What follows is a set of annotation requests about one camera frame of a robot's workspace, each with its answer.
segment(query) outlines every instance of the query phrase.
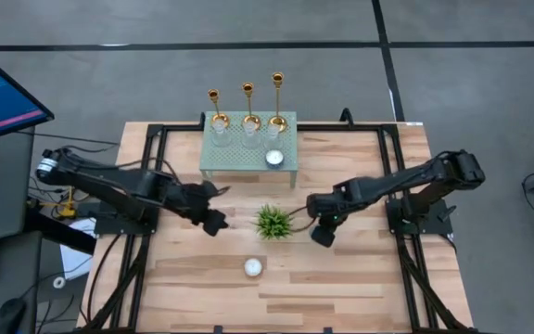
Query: green plant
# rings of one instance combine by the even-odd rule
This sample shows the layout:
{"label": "green plant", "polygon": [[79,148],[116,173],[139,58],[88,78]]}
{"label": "green plant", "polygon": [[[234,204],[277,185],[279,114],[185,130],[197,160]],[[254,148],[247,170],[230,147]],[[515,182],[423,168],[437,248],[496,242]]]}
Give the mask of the green plant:
{"label": "green plant", "polygon": [[274,206],[264,205],[258,212],[259,221],[256,223],[257,232],[261,238],[280,239],[292,234],[292,220],[286,212]]}

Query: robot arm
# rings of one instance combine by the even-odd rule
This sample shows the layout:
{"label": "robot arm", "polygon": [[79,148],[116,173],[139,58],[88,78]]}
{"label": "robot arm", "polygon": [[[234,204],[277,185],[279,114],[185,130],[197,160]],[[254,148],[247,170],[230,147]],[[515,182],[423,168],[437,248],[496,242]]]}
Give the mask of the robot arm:
{"label": "robot arm", "polygon": [[52,186],[75,186],[96,197],[135,224],[144,225],[150,208],[162,208],[203,223],[203,230],[216,236],[227,228],[225,215],[210,210],[210,199],[220,196],[227,188],[218,190],[213,183],[182,184],[171,173],[147,169],[123,170],[89,161],[69,148],[46,150],[36,169],[37,178]]}
{"label": "robot arm", "polygon": [[355,177],[333,186],[330,194],[312,194],[306,199],[308,215],[320,218],[312,238],[330,247],[335,229],[348,215],[378,202],[383,196],[415,186],[428,186],[414,196],[405,197],[406,218],[426,213],[429,206],[453,190],[474,189],[485,180],[485,175],[474,155],[461,150],[442,152],[424,164],[390,175],[372,178]]}

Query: butcher block tabletop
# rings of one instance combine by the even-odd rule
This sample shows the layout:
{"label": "butcher block tabletop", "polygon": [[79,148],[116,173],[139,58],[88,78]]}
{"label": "butcher block tabletop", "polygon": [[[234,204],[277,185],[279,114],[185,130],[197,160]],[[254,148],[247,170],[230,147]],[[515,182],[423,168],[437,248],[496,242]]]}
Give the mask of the butcher block tabletop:
{"label": "butcher block tabletop", "polygon": [[[117,163],[141,159],[148,125],[125,124]],[[424,126],[397,125],[406,167],[429,160]],[[165,157],[183,183],[202,181],[201,140],[201,132],[168,134]],[[389,136],[387,141],[395,170]],[[311,193],[329,193],[332,185],[341,181],[382,176],[376,133],[299,132],[298,156],[294,189],[290,189],[287,173],[215,173],[212,181],[216,187],[231,187],[210,202],[212,208],[227,215],[230,225],[215,238],[200,226],[160,211],[147,257],[137,332],[212,332],[214,326],[223,326],[225,332],[314,333],[325,327],[342,333],[411,331],[397,246],[388,232],[383,199],[350,215],[329,249],[313,242],[308,231],[283,240],[261,240],[253,224],[265,204],[291,212],[304,206]],[[311,220],[306,212],[295,217],[294,227]],[[113,238],[103,236],[97,241],[86,292]],[[124,242],[125,236],[114,245],[101,270],[93,315],[116,287]],[[454,249],[437,236],[422,236],[422,242],[431,286],[457,319],[472,326]],[[136,242],[133,256],[138,248]],[[249,258],[263,264],[259,277],[245,275],[244,262]],[[414,286],[420,321],[426,326],[423,297]],[[123,326],[132,289],[133,284],[123,300]],[[84,310],[87,302],[85,293]]]}

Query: black metal frame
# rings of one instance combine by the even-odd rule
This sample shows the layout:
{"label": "black metal frame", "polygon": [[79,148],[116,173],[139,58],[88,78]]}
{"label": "black metal frame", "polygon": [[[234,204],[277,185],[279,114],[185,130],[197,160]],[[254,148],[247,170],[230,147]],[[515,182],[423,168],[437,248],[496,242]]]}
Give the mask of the black metal frame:
{"label": "black metal frame", "polygon": [[[357,124],[353,121],[353,117],[349,109],[343,109],[341,112],[341,117],[339,119],[341,123],[338,124],[298,124],[298,131],[303,132],[374,132],[378,137],[378,145],[380,148],[380,155],[383,165],[383,170],[385,174],[391,173],[390,167],[390,158],[388,155],[387,148],[387,135],[392,139],[393,150],[395,152],[397,166],[399,170],[405,169],[405,163],[403,160],[401,142],[399,138],[399,130],[396,124]],[[166,143],[168,140],[169,132],[183,132],[183,131],[203,131],[205,122],[205,115],[202,113],[200,117],[199,124],[150,124],[147,127],[146,132],[146,143],[144,146],[144,153],[142,156],[143,161],[149,161],[151,157],[151,148],[152,143],[159,138],[157,159],[154,166],[154,169],[161,171],[162,164],[161,161],[165,158],[164,152],[166,150]],[[142,168],[147,168],[147,162],[142,162]],[[391,195],[390,199],[395,199],[395,195]],[[122,305],[122,294],[121,290],[124,292],[126,287],[129,286],[131,280],[135,278],[133,296],[132,296],[132,307],[129,313],[129,320],[127,328],[134,330],[137,326],[137,317],[139,314],[139,306],[142,298],[143,292],[143,281],[146,271],[146,260],[147,252],[149,250],[150,235],[142,237],[141,246],[139,252],[131,264],[131,258],[134,250],[135,236],[128,236],[125,248],[123,251],[123,258],[121,263],[121,270],[119,274],[119,286],[115,292],[110,297],[108,302],[109,307],[103,308],[105,315],[110,314],[109,308],[114,308],[112,311],[112,317],[110,321],[110,328],[115,328],[117,330],[125,330],[125,328],[119,328],[119,322],[121,318],[121,305]],[[424,250],[422,246],[421,239],[418,234],[411,235],[413,242],[413,253],[415,256],[415,262],[409,255],[407,251],[407,245],[403,234],[395,234],[395,239],[397,242],[397,250],[400,257],[401,263],[401,274],[403,278],[403,285],[405,288],[405,299],[407,302],[407,309],[410,317],[410,323],[413,333],[468,333],[469,329],[464,327],[457,327],[454,324],[461,324],[454,319],[452,314],[444,307],[438,295],[434,293],[434,290],[429,286],[427,270],[426,270],[426,259],[424,257]],[[420,286],[424,292],[424,299],[426,303],[426,313],[427,321],[429,328],[423,328],[420,326],[417,305],[415,302],[415,292],[413,289],[412,277]],[[447,327],[449,331],[445,329],[439,329],[439,324],[437,320],[437,312],[440,317],[445,320],[449,319]],[[214,333],[222,333],[223,328],[221,326],[216,326]],[[332,333],[332,328],[324,328],[324,332]]]}

